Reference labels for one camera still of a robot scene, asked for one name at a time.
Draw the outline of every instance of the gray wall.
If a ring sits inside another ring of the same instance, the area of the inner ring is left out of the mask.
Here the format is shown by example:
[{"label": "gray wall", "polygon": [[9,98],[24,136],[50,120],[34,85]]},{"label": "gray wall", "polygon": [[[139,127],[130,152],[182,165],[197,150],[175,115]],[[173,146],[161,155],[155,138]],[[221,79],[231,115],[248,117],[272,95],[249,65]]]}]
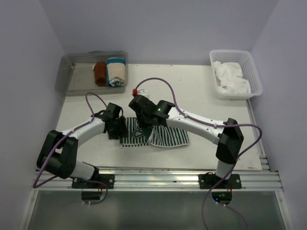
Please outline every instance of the gray wall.
[{"label": "gray wall", "polygon": [[278,0],[40,0],[65,52],[125,50],[131,63],[209,64],[251,50]]},{"label": "gray wall", "polygon": [[306,9],[306,0],[280,0],[252,50],[264,88],[252,104],[296,229],[306,229]]},{"label": "gray wall", "polygon": [[54,85],[64,51],[36,0],[2,0],[0,31],[0,229],[15,230],[61,110]]}]

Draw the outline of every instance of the table surface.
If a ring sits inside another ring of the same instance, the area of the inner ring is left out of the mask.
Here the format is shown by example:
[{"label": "table surface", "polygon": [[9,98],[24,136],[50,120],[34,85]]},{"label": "table surface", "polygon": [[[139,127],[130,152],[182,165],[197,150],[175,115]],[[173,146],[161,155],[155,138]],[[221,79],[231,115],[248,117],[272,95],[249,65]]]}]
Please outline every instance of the table surface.
[{"label": "table surface", "polygon": [[[132,89],[143,79],[159,77],[167,80],[175,90],[179,106],[191,113],[207,118],[226,121],[229,117],[238,123],[250,123],[246,101],[219,100],[215,97],[211,66],[187,65],[137,65],[129,64],[129,83],[122,94],[101,95],[106,103],[118,104],[126,117],[135,116],[128,107],[132,100]],[[150,99],[172,102],[169,88],[161,81],[152,80],[139,89],[146,89]],[[104,105],[94,96],[89,96],[94,111],[104,109]],[[57,130],[62,131],[77,126],[87,120],[90,110],[84,96],[66,97],[59,118]],[[250,127],[242,127],[244,142],[242,150],[254,140]],[[107,134],[98,135],[78,148],[77,160],[96,166],[207,169],[216,168],[216,145],[189,133],[190,145],[165,149],[159,147],[139,147],[120,149],[119,140],[108,140]],[[262,170],[258,148],[254,146],[237,162],[236,170]]]}]

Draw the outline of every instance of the brown towel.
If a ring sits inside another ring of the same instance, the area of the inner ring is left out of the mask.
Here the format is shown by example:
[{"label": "brown towel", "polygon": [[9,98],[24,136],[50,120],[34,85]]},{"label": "brown towel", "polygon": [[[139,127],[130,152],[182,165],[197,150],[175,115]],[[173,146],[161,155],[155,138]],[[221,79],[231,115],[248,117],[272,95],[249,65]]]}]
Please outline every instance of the brown towel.
[{"label": "brown towel", "polygon": [[106,86],[106,63],[101,61],[94,66],[95,83],[99,86]]}]

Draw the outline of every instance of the fabric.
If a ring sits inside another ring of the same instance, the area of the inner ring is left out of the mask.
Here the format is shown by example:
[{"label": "fabric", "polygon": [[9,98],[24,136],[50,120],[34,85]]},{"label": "fabric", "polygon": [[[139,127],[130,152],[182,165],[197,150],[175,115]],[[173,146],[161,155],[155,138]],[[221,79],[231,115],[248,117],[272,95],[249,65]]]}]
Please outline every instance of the fabric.
[{"label": "fabric", "polygon": [[112,57],[106,61],[106,84],[112,87],[124,86],[126,82],[126,61]]},{"label": "fabric", "polygon": [[188,133],[185,130],[164,126],[140,129],[135,117],[125,119],[128,135],[119,139],[120,148],[145,146],[173,148],[189,144]]},{"label": "fabric", "polygon": [[95,83],[99,86],[106,86],[106,63],[101,61],[94,66]]},{"label": "fabric", "polygon": [[249,81],[243,78],[242,68],[239,63],[226,62],[221,64],[219,61],[213,63],[216,77],[220,80],[218,86],[221,92],[230,93],[250,93]]}]

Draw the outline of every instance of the black and white striped cloth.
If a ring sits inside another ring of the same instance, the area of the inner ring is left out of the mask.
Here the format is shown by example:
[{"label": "black and white striped cloth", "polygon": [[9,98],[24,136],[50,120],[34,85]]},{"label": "black and white striped cloth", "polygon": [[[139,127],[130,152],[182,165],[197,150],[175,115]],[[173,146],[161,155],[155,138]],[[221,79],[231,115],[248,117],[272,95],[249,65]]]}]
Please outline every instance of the black and white striped cloth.
[{"label": "black and white striped cloth", "polygon": [[135,117],[125,118],[128,135],[120,138],[121,148],[157,146],[162,148],[172,148],[188,145],[189,137],[185,130],[164,126],[154,126],[152,132],[148,134],[149,138],[144,136]]}]

